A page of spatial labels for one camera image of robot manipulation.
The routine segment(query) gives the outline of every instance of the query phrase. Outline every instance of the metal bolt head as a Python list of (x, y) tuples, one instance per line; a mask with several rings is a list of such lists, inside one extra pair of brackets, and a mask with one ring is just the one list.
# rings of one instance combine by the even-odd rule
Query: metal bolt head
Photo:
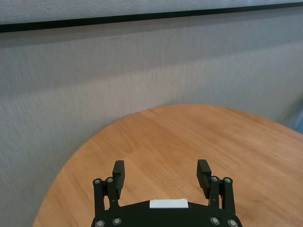
[(217, 217), (211, 217), (210, 218), (211, 223), (213, 223), (214, 225), (219, 225), (220, 224), (220, 220)]
[(114, 226), (120, 225), (121, 222), (122, 222), (122, 219), (121, 219), (121, 218), (115, 218), (115, 219), (113, 220), (113, 225), (114, 225)]
[(228, 223), (228, 225), (231, 226), (231, 227), (238, 227), (238, 226), (239, 226), (238, 223), (237, 223), (235, 220), (233, 220), (233, 219), (229, 219), (229, 220), (227, 221), (227, 223)]
[(105, 225), (105, 221), (99, 220), (95, 223), (95, 227), (103, 227)]

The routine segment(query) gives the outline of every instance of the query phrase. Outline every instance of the white label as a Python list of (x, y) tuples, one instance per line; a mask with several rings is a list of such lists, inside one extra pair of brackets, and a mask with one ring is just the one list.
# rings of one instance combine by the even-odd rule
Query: white label
[(187, 199), (150, 200), (150, 208), (188, 208)]

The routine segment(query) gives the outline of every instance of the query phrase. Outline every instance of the black frame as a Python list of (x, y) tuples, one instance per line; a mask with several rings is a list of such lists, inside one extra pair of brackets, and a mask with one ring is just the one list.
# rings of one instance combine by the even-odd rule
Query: black frame
[(245, 7), (223, 8), (223, 9), (202, 9), (202, 10), (111, 16), (111, 17), (92, 17), (92, 18), (79, 18), (79, 19), (68, 19), (68, 20), (2, 24), (0, 25), (0, 33), (40, 30), (40, 29), (49, 29), (49, 28), (60, 28), (60, 27), (84, 26), (84, 25), (98, 25), (98, 24), (108, 24), (108, 23), (118, 23), (118, 22), (127, 22), (127, 21), (138, 21), (138, 20), (153, 20), (153, 19), (172, 18), (172, 17), (191, 17), (191, 16), (200, 16), (200, 15), (235, 13), (235, 12), (266, 10), (266, 9), (281, 9), (281, 8), (298, 7), (298, 6), (303, 6), (303, 2), (272, 4), (272, 5), (262, 5), (262, 6), (245, 6)]

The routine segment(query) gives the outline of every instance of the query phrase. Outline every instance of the wall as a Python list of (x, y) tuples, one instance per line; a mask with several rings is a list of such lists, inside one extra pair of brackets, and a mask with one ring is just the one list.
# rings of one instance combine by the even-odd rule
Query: wall
[(302, 0), (0, 0), (0, 24), (262, 6)]
[(199, 103), (286, 123), (303, 96), (302, 10), (0, 34), (1, 226), (31, 226), (69, 157), (131, 113)]

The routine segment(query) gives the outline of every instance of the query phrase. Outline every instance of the table top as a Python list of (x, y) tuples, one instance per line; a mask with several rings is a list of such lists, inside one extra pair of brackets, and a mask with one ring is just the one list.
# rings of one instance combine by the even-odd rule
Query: table top
[(179, 198), (206, 205), (198, 159), (233, 179), (244, 227), (303, 226), (303, 135), (228, 108), (172, 105), (123, 118), (89, 139), (53, 182), (34, 227), (90, 226), (92, 180), (111, 176), (116, 160), (125, 161), (120, 206)]

